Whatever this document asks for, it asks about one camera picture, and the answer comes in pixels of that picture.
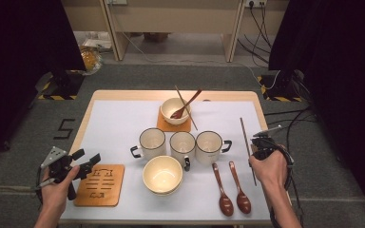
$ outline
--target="white mug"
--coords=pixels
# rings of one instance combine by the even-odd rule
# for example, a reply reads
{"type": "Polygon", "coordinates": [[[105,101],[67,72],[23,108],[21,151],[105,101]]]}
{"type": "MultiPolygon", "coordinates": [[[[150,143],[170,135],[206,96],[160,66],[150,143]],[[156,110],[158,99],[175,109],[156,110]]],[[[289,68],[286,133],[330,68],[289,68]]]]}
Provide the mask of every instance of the white mug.
{"type": "Polygon", "coordinates": [[[139,137],[139,145],[135,145],[130,149],[132,156],[135,159],[141,157],[148,161],[166,154],[165,134],[159,128],[148,128],[142,132],[139,137]],[[142,149],[142,154],[134,154],[135,150],[142,149]]]}
{"type": "Polygon", "coordinates": [[[189,171],[195,158],[195,145],[195,138],[189,132],[176,132],[170,138],[171,156],[179,161],[185,171],[189,171]]]}
{"type": "Polygon", "coordinates": [[[230,150],[232,146],[231,141],[223,141],[221,136],[214,131],[203,131],[197,136],[197,147],[195,157],[203,165],[211,165],[219,158],[220,153],[225,153],[230,150]]]}

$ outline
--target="orange coaster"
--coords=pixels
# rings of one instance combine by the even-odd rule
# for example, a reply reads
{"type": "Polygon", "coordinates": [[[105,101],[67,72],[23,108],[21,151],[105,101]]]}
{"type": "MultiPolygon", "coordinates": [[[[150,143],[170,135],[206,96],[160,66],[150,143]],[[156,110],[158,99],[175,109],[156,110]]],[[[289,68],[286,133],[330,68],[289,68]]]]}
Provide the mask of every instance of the orange coaster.
{"type": "Polygon", "coordinates": [[[73,201],[75,206],[116,206],[123,184],[123,164],[96,164],[81,180],[73,201]]]}
{"type": "Polygon", "coordinates": [[[159,109],[157,128],[159,128],[165,132],[178,132],[178,131],[190,132],[191,131],[191,119],[188,118],[188,120],[186,120],[186,122],[181,123],[180,125],[174,125],[174,124],[167,122],[163,118],[162,112],[159,109]]]}

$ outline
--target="chopstick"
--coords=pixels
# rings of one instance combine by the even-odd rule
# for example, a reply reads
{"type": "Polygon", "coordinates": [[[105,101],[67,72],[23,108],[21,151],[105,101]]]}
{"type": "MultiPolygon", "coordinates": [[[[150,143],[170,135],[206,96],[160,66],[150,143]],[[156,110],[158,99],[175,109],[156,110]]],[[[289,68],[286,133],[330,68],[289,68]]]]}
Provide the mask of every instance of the chopstick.
{"type": "MultiPolygon", "coordinates": [[[[182,103],[185,105],[185,102],[184,102],[184,100],[183,100],[183,97],[182,97],[182,95],[181,95],[181,93],[180,93],[179,89],[177,88],[177,86],[176,86],[176,85],[174,85],[174,86],[176,87],[176,90],[177,90],[177,92],[179,93],[179,96],[180,96],[180,99],[182,100],[182,103]]],[[[188,108],[186,107],[186,108],[185,108],[185,110],[186,110],[186,112],[188,113],[189,119],[191,119],[192,123],[194,124],[195,129],[197,129],[197,130],[198,130],[197,125],[195,124],[194,119],[192,119],[192,117],[191,117],[191,113],[189,113],[188,108]]]]}
{"type": "MultiPolygon", "coordinates": [[[[248,146],[247,134],[245,134],[244,122],[242,121],[242,117],[240,117],[240,121],[241,121],[242,134],[244,135],[245,146],[247,147],[247,153],[249,159],[252,154],[250,153],[250,147],[248,146]]],[[[251,166],[250,161],[248,161],[248,164],[250,165],[251,170],[253,171],[254,184],[257,186],[256,175],[254,174],[253,166],[251,166]]]]}

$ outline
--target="human hand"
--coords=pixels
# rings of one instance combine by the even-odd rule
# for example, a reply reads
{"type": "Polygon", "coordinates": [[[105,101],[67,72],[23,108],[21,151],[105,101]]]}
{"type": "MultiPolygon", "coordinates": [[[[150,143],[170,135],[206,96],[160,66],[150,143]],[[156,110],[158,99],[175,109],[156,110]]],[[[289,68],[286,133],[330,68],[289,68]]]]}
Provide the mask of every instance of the human hand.
{"type": "MultiPolygon", "coordinates": [[[[79,169],[79,165],[74,166],[62,182],[52,183],[41,189],[43,207],[35,227],[56,227],[67,205],[67,189],[78,174],[79,169]]],[[[48,172],[48,169],[46,169],[43,180],[49,178],[48,172]]]]}
{"type": "Polygon", "coordinates": [[[287,176],[287,163],[279,151],[274,151],[263,161],[259,161],[254,156],[251,156],[249,162],[257,179],[263,185],[284,186],[287,176]]]}

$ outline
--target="gray floor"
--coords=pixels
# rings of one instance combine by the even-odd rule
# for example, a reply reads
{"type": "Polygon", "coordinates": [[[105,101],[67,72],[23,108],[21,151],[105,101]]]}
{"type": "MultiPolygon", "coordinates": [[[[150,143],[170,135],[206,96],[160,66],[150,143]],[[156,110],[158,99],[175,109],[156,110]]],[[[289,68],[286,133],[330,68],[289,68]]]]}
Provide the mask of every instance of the gray floor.
{"type": "MultiPolygon", "coordinates": [[[[129,46],[122,62],[115,62],[112,54],[104,54],[105,64],[97,73],[85,77],[76,100],[37,100],[19,124],[11,138],[11,149],[0,152],[0,227],[34,224],[39,201],[27,193],[27,188],[35,183],[37,167],[53,145],[71,147],[88,101],[97,89],[174,89],[174,85],[180,89],[196,89],[202,85],[206,90],[251,90],[259,94],[264,114],[271,114],[265,117],[270,127],[287,126],[288,120],[297,115],[273,113],[300,110],[309,105],[304,101],[263,100],[254,77],[276,72],[258,67],[251,55],[239,46],[234,63],[225,63],[219,35],[170,34],[159,44],[147,42],[142,36],[131,40],[140,50],[129,46]],[[65,118],[74,119],[67,125],[73,129],[69,139],[53,140],[64,134],[57,130],[65,118]]],[[[36,87],[41,90],[47,79],[48,75],[42,77],[36,87]]],[[[335,151],[314,113],[307,111],[300,118],[302,121],[291,128],[289,140],[296,162],[294,177],[304,211],[304,226],[365,227],[365,198],[354,177],[336,160],[335,151]]],[[[275,132],[274,139],[286,144],[286,130],[275,132]]],[[[290,196],[297,205],[292,188],[290,196]]],[[[105,226],[83,224],[82,227],[105,226]]]]}

